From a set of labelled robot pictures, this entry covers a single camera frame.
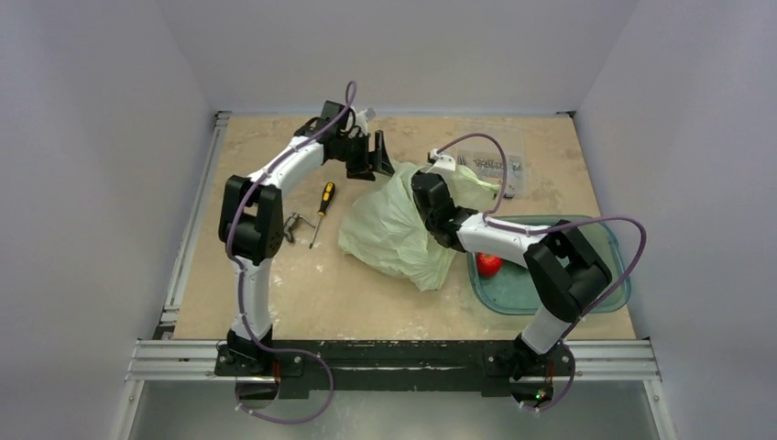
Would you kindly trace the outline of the light green plastic bag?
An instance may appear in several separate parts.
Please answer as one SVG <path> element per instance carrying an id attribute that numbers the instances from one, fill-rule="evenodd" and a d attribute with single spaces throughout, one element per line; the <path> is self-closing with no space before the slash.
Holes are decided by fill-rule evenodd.
<path id="1" fill-rule="evenodd" d="M 338 231 L 338 246 L 345 254 L 385 275 L 411 281 L 421 292 L 443 287 L 455 255 L 427 231 L 413 200 L 411 178 L 425 169 L 398 163 L 392 177 L 356 198 Z"/>

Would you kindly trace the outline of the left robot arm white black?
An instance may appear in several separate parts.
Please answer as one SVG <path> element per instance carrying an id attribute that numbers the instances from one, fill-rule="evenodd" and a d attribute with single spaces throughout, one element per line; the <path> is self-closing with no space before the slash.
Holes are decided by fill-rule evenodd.
<path id="1" fill-rule="evenodd" d="M 320 115 L 292 135 L 266 166 L 225 183 L 218 236 L 235 273 L 235 320 L 226 337 L 229 357 L 249 374 L 260 375 L 273 362 L 268 310 L 269 273 L 283 241 L 283 197 L 330 160 L 344 163 L 352 180 L 391 176 L 394 168 L 384 135 L 370 133 L 373 109 L 354 110 L 327 101 Z"/>

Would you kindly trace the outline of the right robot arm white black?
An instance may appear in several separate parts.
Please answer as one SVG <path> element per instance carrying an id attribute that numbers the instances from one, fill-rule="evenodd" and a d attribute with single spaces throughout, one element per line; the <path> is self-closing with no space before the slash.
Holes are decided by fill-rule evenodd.
<path id="1" fill-rule="evenodd" d="M 550 350 L 613 281 L 580 230 L 601 220 L 561 220 L 546 228 L 509 223 L 456 205 L 439 174 L 418 171 L 410 187 L 421 220 L 441 246 L 499 257 L 528 270 L 542 305 L 517 337 L 514 359 L 528 373 L 546 366 Z"/>

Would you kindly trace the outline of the red fake fruit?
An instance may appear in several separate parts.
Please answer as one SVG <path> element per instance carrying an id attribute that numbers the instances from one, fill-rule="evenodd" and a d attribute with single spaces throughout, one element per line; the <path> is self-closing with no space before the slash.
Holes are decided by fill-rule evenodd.
<path id="1" fill-rule="evenodd" d="M 476 253 L 476 271 L 481 278 L 492 278 L 503 267 L 503 259 L 486 253 Z"/>

